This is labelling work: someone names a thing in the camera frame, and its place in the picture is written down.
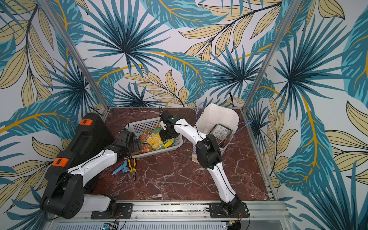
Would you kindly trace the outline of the grey plastic basket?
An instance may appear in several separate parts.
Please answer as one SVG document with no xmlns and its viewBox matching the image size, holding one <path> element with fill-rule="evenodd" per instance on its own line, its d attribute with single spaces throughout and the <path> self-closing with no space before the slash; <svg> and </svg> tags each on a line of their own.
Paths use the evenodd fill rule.
<svg viewBox="0 0 368 230">
<path fill-rule="evenodd" d="M 133 158 L 144 158 L 155 154 L 174 151 L 183 144 L 181 135 L 167 141 L 161 139 L 159 131 L 162 130 L 162 127 L 159 118 L 129 123 L 125 128 L 135 133 L 135 144 L 138 145 L 138 150 L 134 150 L 132 153 Z"/>
</svg>

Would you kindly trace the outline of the white blue checkered paper bag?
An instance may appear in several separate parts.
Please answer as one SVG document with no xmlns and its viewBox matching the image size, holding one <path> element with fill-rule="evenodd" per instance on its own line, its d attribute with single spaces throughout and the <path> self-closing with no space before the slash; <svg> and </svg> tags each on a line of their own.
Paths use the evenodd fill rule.
<svg viewBox="0 0 368 230">
<path fill-rule="evenodd" d="M 221 156 L 240 125 L 239 115 L 233 109 L 209 104 L 194 127 L 196 161 L 203 168 L 213 168 L 221 162 Z"/>
</svg>

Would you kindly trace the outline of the green orange soup packet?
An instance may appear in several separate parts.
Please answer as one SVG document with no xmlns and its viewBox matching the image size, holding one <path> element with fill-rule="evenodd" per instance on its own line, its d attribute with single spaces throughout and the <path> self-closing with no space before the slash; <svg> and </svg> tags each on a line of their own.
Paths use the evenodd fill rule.
<svg viewBox="0 0 368 230">
<path fill-rule="evenodd" d="M 160 139 L 157 138 L 156 135 L 153 134 L 153 131 L 150 130 L 150 129 L 146 130 L 142 134 L 142 136 L 140 138 L 140 143 L 141 143 L 141 147 L 142 147 L 141 151 L 143 153 L 156 151 L 161 146 Z"/>
</svg>

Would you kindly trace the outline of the large dark seasoning packet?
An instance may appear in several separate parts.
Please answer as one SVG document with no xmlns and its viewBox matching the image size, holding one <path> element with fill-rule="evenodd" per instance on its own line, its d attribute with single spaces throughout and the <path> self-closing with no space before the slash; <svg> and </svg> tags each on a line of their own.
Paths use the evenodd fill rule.
<svg viewBox="0 0 368 230">
<path fill-rule="evenodd" d="M 223 148 L 228 143 L 232 130 L 222 124 L 216 124 L 209 134 L 212 134 L 216 138 L 218 146 Z"/>
</svg>

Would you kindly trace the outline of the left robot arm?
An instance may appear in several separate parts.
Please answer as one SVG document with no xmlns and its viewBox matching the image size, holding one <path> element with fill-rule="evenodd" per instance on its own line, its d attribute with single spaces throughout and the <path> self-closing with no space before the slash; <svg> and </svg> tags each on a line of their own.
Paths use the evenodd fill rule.
<svg viewBox="0 0 368 230">
<path fill-rule="evenodd" d="M 122 129 L 117 140 L 105 147 L 91 159 L 67 169 L 60 176 L 52 176 L 40 201 L 40 209 L 47 214 L 71 219 L 79 213 L 92 212 L 117 216 L 115 198 L 106 195 L 89 195 L 84 193 L 84 186 L 104 169 L 117 161 L 127 158 L 134 149 L 136 135 Z"/>
</svg>

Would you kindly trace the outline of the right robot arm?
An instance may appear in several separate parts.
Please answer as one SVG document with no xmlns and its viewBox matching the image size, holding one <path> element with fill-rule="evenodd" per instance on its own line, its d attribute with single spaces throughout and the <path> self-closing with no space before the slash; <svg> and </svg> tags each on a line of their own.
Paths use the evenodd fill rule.
<svg viewBox="0 0 368 230">
<path fill-rule="evenodd" d="M 173 116 L 167 110 L 160 113 L 160 124 L 163 128 L 159 132 L 162 140 L 169 140 L 182 135 L 194 145 L 198 163 L 208 170 L 218 189 L 223 209 L 220 213 L 226 217 L 234 215 L 241 204 L 241 200 L 225 174 L 221 151 L 215 136 L 199 132 L 196 126 L 190 125 L 180 115 Z"/>
</svg>

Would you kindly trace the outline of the yellow green condiment packet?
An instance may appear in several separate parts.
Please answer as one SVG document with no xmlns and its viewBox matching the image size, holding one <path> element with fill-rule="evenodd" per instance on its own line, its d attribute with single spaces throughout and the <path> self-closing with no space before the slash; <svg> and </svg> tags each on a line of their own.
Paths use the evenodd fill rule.
<svg viewBox="0 0 368 230">
<path fill-rule="evenodd" d="M 153 151 L 166 149 L 175 143 L 175 138 L 162 140 L 160 136 L 160 131 L 162 130 L 162 126 L 158 124 L 153 131 L 148 131 L 146 142 L 150 145 Z"/>
</svg>

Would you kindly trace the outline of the yellow black pliers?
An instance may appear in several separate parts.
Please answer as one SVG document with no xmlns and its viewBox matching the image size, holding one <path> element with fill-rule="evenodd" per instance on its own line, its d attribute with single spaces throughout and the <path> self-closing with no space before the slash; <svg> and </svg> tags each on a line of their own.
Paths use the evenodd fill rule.
<svg viewBox="0 0 368 230">
<path fill-rule="evenodd" d="M 137 177 L 137 162 L 136 162 L 136 158 L 132 158 L 129 157 L 128 158 L 128 167 L 130 170 L 130 174 L 132 177 L 133 181 L 136 181 L 136 177 Z"/>
</svg>

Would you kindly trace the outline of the blue handled tool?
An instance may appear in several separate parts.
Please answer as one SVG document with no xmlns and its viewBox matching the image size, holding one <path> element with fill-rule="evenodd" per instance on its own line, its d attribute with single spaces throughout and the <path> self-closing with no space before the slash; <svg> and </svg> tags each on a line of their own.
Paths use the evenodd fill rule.
<svg viewBox="0 0 368 230">
<path fill-rule="evenodd" d="M 125 160 L 121 166 L 113 171 L 113 175 L 117 175 L 119 172 L 127 173 L 129 171 L 130 169 L 127 166 L 127 160 Z"/>
</svg>

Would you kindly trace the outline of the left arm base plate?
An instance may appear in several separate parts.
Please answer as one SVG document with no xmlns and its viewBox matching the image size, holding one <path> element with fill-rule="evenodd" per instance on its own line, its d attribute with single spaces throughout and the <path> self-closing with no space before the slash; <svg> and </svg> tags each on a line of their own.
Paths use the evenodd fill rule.
<svg viewBox="0 0 368 230">
<path fill-rule="evenodd" d="M 116 203 L 106 211 L 92 212 L 91 219 L 130 219 L 132 210 L 133 203 Z"/>
</svg>

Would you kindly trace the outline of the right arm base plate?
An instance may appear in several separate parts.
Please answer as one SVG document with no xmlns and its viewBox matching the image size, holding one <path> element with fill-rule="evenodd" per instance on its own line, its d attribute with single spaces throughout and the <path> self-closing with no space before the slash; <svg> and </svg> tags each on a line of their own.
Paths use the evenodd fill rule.
<svg viewBox="0 0 368 230">
<path fill-rule="evenodd" d="M 249 218 L 250 216 L 249 209 L 243 203 L 235 209 L 230 209 L 222 203 L 209 203 L 209 207 L 205 208 L 205 210 L 210 213 L 212 219 L 240 219 Z"/>
</svg>

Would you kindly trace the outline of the aluminium front rail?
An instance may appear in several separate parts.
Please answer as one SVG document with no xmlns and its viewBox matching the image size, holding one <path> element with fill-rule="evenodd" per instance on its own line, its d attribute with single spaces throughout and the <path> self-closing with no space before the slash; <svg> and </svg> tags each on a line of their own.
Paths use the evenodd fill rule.
<svg viewBox="0 0 368 230">
<path fill-rule="evenodd" d="M 131 221 L 211 221 L 279 220 L 291 221 L 283 201 L 245 201 L 227 217 L 215 201 L 118 201 L 117 212 Z"/>
</svg>

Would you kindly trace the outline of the left aluminium corner post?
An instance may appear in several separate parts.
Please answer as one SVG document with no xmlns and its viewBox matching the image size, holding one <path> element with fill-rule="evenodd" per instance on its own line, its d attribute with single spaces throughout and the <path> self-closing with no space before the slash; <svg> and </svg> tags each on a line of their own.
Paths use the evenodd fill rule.
<svg viewBox="0 0 368 230">
<path fill-rule="evenodd" d="M 51 24 L 53 25 L 54 29 L 57 31 L 57 33 L 60 35 L 61 40 L 66 45 L 66 48 L 69 50 L 71 56 L 73 57 L 74 61 L 77 63 L 77 65 L 80 67 L 80 70 L 88 83 L 90 84 L 90 88 L 95 92 L 95 95 L 97 96 L 98 101 L 100 104 L 104 107 L 106 111 L 110 109 L 110 106 L 106 102 L 104 96 L 98 89 L 98 86 L 96 82 L 94 81 L 90 71 L 88 70 L 86 64 L 84 63 L 82 56 L 78 52 L 76 46 L 74 45 L 74 42 L 72 38 L 70 37 L 67 30 L 62 25 L 62 20 L 59 18 L 56 10 L 51 4 L 51 1 L 46 0 L 40 0 L 38 1 L 41 8 L 45 11 L 46 16 L 50 20 Z"/>
</svg>

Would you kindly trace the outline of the aluminium corner post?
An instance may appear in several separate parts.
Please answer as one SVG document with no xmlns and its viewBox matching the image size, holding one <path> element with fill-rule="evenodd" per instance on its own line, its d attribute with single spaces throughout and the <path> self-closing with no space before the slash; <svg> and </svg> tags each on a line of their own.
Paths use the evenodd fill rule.
<svg viewBox="0 0 368 230">
<path fill-rule="evenodd" d="M 298 7 L 301 3 L 301 0 L 297 0 L 297 1 L 291 1 L 285 17 L 283 18 L 283 20 L 280 22 L 280 28 L 278 29 L 278 32 L 275 34 L 275 37 L 272 41 L 272 43 L 270 44 L 270 48 L 265 56 L 265 59 L 262 63 L 262 66 L 260 67 L 260 70 L 253 82 L 252 88 L 247 96 L 247 99 L 242 107 L 242 112 L 246 113 L 247 110 L 250 108 L 251 102 L 253 100 L 253 98 L 255 97 L 256 93 L 257 93 L 257 89 L 262 81 L 262 78 L 264 77 L 265 73 L 266 73 L 266 69 L 269 66 L 269 63 L 272 59 L 272 57 L 275 55 L 283 37 L 286 35 L 287 31 L 288 31 L 288 27 L 291 25 L 294 16 L 297 13 Z"/>
<path fill-rule="evenodd" d="M 90 71 L 88 70 L 86 64 L 84 63 L 82 56 L 78 52 L 76 46 L 74 45 L 74 42 L 72 38 L 70 37 L 67 30 L 62 25 L 62 20 L 59 18 L 56 10 L 51 4 L 51 1 L 46 0 L 40 0 L 38 1 L 41 8 L 45 11 L 46 16 L 50 20 L 51 24 L 53 25 L 54 29 L 57 31 L 57 33 L 60 35 L 61 40 L 66 45 L 66 48 L 69 50 L 71 56 L 73 57 L 74 61 L 77 63 L 77 65 L 80 67 L 80 70 L 88 83 L 90 84 L 90 88 L 95 92 L 95 95 L 97 96 L 98 101 L 100 104 L 104 107 L 106 111 L 110 109 L 110 106 L 106 102 L 104 96 L 98 89 L 98 86 L 96 82 L 94 81 Z"/>
</svg>

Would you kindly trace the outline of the right aluminium corner post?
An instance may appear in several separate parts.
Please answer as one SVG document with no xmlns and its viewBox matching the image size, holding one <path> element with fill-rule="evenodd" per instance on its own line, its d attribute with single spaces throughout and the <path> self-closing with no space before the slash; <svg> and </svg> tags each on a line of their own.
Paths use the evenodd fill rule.
<svg viewBox="0 0 368 230">
<path fill-rule="evenodd" d="M 260 70 L 253 82 L 252 88 L 247 96 L 247 99 L 242 107 L 242 112 L 246 113 L 247 110 L 250 108 L 251 102 L 253 100 L 253 98 L 255 97 L 256 93 L 257 93 L 257 89 L 262 81 L 262 78 L 264 77 L 265 73 L 266 73 L 266 69 L 269 66 L 269 63 L 272 59 L 272 57 L 275 55 L 283 37 L 286 35 L 287 31 L 288 31 L 288 27 L 291 25 L 294 16 L 297 13 L 298 7 L 301 3 L 301 0 L 297 0 L 297 1 L 291 1 L 285 17 L 283 18 L 283 20 L 280 22 L 280 28 L 278 29 L 278 32 L 275 34 L 275 37 L 272 41 L 272 43 L 270 44 L 270 48 L 265 56 L 265 59 L 262 63 L 262 66 L 260 67 Z"/>
</svg>

